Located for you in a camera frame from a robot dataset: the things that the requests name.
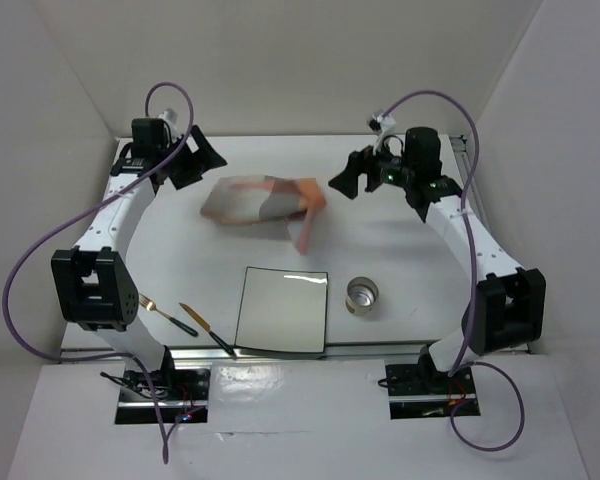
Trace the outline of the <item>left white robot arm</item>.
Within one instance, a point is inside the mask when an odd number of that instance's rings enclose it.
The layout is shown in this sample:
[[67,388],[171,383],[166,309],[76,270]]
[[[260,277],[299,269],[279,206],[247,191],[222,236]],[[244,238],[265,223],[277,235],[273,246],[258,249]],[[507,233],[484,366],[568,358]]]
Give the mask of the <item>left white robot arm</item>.
[[172,109],[133,120],[132,140],[110,170],[106,206],[71,249],[51,259],[64,319],[124,354],[128,377],[156,399],[173,394],[178,376],[169,348],[139,317],[140,294],[125,263],[127,251],[164,182],[182,189],[227,164],[199,127],[182,133],[176,120]]

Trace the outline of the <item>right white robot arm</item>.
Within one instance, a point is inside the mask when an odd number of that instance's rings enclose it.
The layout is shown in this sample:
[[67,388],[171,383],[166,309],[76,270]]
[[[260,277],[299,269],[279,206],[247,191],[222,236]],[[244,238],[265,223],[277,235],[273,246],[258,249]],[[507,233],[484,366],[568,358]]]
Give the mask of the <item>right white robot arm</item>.
[[471,283],[470,300],[458,330],[422,348],[416,379],[428,392],[440,391],[462,367],[495,351],[538,340],[542,333],[546,279],[507,254],[463,198],[458,183],[442,172],[437,131],[406,131],[400,154],[384,144],[352,152],[329,185],[349,199],[382,185],[402,189],[407,204],[446,243]]

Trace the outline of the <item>checkered orange blue cloth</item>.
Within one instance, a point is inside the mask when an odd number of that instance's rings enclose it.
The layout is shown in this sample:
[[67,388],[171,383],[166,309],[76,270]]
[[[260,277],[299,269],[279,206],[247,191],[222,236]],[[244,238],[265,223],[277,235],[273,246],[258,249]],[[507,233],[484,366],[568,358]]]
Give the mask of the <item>checkered orange blue cloth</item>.
[[296,250],[305,255],[313,221],[326,205],[326,197],[314,178],[230,176],[217,180],[200,208],[200,215],[224,226],[297,223],[299,230],[291,231],[290,235]]

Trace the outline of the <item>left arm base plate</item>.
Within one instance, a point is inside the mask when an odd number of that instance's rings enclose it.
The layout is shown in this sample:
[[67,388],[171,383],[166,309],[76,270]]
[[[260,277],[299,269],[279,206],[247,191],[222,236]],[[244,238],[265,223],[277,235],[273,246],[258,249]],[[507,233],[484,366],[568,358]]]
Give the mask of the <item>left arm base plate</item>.
[[[157,423],[153,399],[142,374],[125,370],[121,376],[110,376],[105,372],[101,372],[100,375],[120,388],[115,414],[116,425]],[[194,368],[175,370],[170,386],[154,381],[163,422],[172,424],[176,419],[180,419],[184,424],[206,423],[210,379],[211,371],[208,368]]]

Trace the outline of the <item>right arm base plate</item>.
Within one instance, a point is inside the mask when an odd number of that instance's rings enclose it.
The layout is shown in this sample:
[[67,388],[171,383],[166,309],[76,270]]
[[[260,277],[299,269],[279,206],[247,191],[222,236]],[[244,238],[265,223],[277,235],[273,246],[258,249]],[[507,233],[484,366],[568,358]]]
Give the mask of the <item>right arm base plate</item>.
[[388,394],[392,420],[444,418],[454,409],[460,417],[481,415],[470,368],[449,377],[417,364],[387,364],[377,384]]

